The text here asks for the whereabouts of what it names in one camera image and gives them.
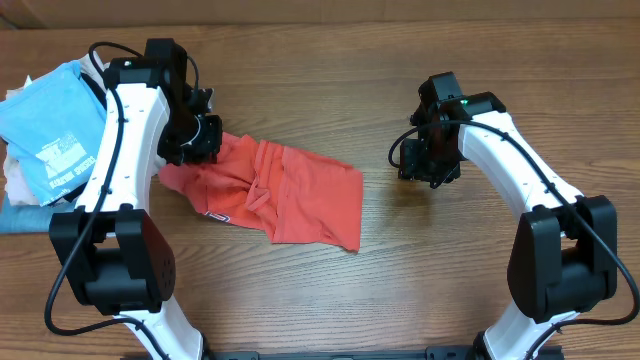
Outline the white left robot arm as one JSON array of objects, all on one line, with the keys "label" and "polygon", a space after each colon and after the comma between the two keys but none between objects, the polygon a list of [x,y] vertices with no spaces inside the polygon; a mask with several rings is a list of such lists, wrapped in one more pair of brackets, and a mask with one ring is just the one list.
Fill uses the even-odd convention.
[{"label": "white left robot arm", "polygon": [[98,159],[76,206],[49,238],[61,264],[44,323],[60,336],[125,325],[152,359],[209,359],[206,337],[174,296],[174,253],[149,215],[158,159],[213,163],[222,121],[213,92],[186,82],[189,55],[118,58],[102,76],[107,118]]}]

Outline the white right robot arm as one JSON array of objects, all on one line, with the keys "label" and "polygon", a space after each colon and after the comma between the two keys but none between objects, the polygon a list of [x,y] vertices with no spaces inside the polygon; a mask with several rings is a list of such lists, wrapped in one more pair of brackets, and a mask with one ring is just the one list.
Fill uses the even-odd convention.
[{"label": "white right robot arm", "polygon": [[428,359],[561,359],[546,342],[562,328],[587,324],[584,313],[615,295],[617,214],[604,196],[586,197],[559,177],[517,130],[490,93],[424,91],[412,130],[391,149],[398,176],[431,188],[475,164],[517,221],[507,267],[511,302],[471,345],[431,346]]}]

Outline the red t-shirt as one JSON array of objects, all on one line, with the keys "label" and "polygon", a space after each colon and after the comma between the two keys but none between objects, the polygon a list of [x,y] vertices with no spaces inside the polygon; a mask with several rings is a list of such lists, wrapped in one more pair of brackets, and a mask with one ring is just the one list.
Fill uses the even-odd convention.
[{"label": "red t-shirt", "polygon": [[168,164],[159,180],[196,212],[262,230],[273,244],[360,250],[363,174],[338,160],[225,133],[215,163]]}]

